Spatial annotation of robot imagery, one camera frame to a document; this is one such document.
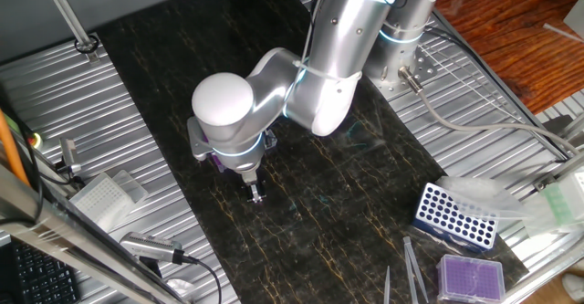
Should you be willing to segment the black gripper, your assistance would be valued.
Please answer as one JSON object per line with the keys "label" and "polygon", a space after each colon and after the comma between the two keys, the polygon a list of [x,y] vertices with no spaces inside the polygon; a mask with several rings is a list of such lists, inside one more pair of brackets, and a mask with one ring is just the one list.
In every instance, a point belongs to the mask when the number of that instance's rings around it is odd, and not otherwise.
{"label": "black gripper", "polygon": [[249,190],[248,201],[252,203],[262,202],[266,198],[266,190],[263,179],[257,170],[240,173],[244,184]]}

